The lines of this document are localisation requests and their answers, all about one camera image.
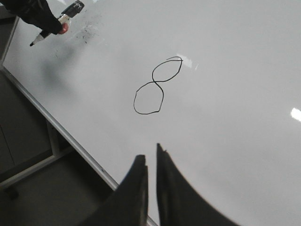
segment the dark floor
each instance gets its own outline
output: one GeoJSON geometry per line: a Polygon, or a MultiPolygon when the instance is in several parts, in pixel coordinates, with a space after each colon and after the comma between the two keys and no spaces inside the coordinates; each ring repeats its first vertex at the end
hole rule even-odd
{"type": "Polygon", "coordinates": [[[14,188],[12,201],[0,192],[0,226],[75,226],[112,192],[75,151],[14,188]]]}

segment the black marker line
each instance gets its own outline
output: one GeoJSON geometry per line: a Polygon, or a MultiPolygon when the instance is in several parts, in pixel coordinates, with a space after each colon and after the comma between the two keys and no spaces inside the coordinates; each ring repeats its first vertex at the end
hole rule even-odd
{"type": "Polygon", "coordinates": [[[163,89],[159,86],[158,82],[166,82],[166,81],[169,81],[169,80],[173,79],[173,78],[180,72],[181,67],[182,67],[182,62],[183,62],[182,58],[180,58],[179,56],[174,56],[174,57],[168,58],[166,61],[164,61],[163,63],[160,63],[158,66],[155,67],[155,69],[154,69],[154,70],[152,71],[152,73],[151,73],[152,81],[147,82],[146,84],[144,84],[143,86],[141,86],[141,87],[136,91],[135,98],[134,98],[134,110],[135,110],[135,112],[137,112],[138,114],[144,114],[144,115],[147,115],[147,114],[157,113],[157,112],[159,112],[159,111],[161,110],[161,107],[162,107],[162,104],[163,104],[163,100],[164,100],[164,91],[163,91],[163,89]],[[168,62],[172,62],[172,61],[173,61],[173,62],[175,62],[175,61],[176,61],[176,62],[177,62],[177,61],[180,61],[180,62],[181,62],[181,63],[180,63],[180,66],[179,66],[179,69],[178,69],[178,72],[177,72],[174,76],[172,76],[171,78],[169,78],[169,79],[167,79],[167,80],[155,81],[155,80],[154,80],[154,72],[155,72],[155,70],[156,70],[159,66],[161,66],[161,65],[163,65],[163,64],[165,64],[165,63],[168,63],[168,62]],[[153,112],[150,112],[150,113],[141,113],[141,112],[137,111],[137,109],[135,108],[135,101],[136,101],[136,98],[137,98],[137,93],[138,93],[139,90],[141,90],[144,86],[147,86],[148,84],[151,84],[151,83],[155,83],[156,86],[158,86],[159,89],[160,89],[161,92],[162,92],[161,104],[160,104],[160,107],[159,107],[159,109],[158,109],[157,111],[153,111],[153,112]]]}

